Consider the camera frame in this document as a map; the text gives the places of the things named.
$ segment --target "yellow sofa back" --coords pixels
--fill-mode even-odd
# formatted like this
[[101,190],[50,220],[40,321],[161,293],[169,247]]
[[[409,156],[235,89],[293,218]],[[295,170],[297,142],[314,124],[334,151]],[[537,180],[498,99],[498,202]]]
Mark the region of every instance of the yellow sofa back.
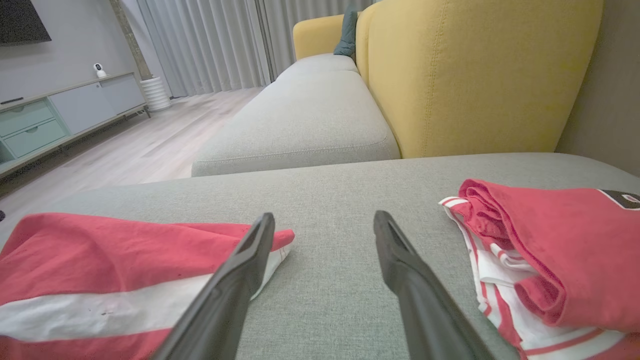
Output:
[[601,14],[602,0],[383,0],[358,18],[356,62],[404,158],[553,151]]

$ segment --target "sofa armrest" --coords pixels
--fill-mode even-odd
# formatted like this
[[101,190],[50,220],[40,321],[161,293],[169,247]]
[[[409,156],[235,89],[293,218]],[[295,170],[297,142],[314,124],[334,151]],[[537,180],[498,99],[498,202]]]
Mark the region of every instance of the sofa armrest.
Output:
[[342,36],[344,15],[304,20],[293,27],[296,60],[318,54],[333,53]]

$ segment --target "stitched seam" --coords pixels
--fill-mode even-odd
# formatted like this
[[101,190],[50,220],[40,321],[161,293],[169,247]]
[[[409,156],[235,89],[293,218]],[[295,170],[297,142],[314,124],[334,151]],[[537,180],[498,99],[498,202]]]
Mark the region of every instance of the stitched seam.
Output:
[[[398,144],[396,142],[396,138],[394,137],[393,139],[394,139],[394,143],[396,144],[396,146],[398,146]],[[387,153],[387,158],[390,159],[391,158],[391,152],[389,151],[389,146],[385,146],[385,152]]]
[[204,161],[200,160],[200,161],[194,161],[194,163],[201,163],[201,164],[228,163],[228,162],[240,161],[240,160],[255,160],[255,159],[264,159],[264,158],[283,158],[285,156],[290,156],[290,155],[313,154],[315,152],[332,152],[332,151],[340,152],[340,151],[346,151],[346,150],[351,150],[351,149],[364,149],[366,147],[376,146],[376,145],[379,145],[379,144],[385,142],[386,140],[387,140],[387,135],[385,135],[385,138],[382,139],[381,141],[376,142],[376,143],[372,143],[372,144],[369,144],[369,145],[352,146],[352,147],[334,147],[334,148],[324,148],[324,149],[304,149],[304,150],[301,150],[301,151],[292,151],[292,152],[283,152],[283,153],[274,152],[272,154],[265,154],[265,155],[258,155],[258,156],[244,156],[242,158],[230,158],[230,159],[222,159],[222,160],[204,160]]
[[426,121],[424,122],[424,135],[422,136],[422,143],[424,144],[422,147],[422,156],[426,155],[427,144],[429,143],[429,128],[431,126],[431,103],[433,102],[433,94],[435,94],[435,82],[436,82],[436,70],[438,68],[438,59],[440,57],[439,48],[440,42],[442,39],[442,30],[444,27],[444,22],[447,19],[447,6],[449,5],[449,0],[445,0],[444,5],[442,6],[442,13],[440,14],[440,23],[438,24],[438,33],[436,34],[436,38],[434,41],[433,48],[433,57],[431,59],[431,81],[429,84],[429,98],[427,99],[427,112],[426,112]]

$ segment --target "drawer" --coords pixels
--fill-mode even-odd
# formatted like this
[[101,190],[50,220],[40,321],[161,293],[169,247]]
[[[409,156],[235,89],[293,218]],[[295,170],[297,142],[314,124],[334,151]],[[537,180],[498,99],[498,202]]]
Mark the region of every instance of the drawer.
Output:
[[19,158],[63,137],[65,132],[60,124],[51,120],[4,139],[4,142],[13,151],[15,157]]
[[53,118],[45,101],[32,102],[0,113],[0,136],[7,136]]

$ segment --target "cabinet door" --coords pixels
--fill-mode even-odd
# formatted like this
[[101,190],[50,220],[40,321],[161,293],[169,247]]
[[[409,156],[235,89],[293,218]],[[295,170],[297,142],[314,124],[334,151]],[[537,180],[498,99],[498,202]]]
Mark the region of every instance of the cabinet door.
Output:
[[100,84],[104,96],[116,113],[123,113],[145,103],[133,74],[104,80]]
[[71,134],[78,134],[117,115],[100,83],[80,86],[49,97]]

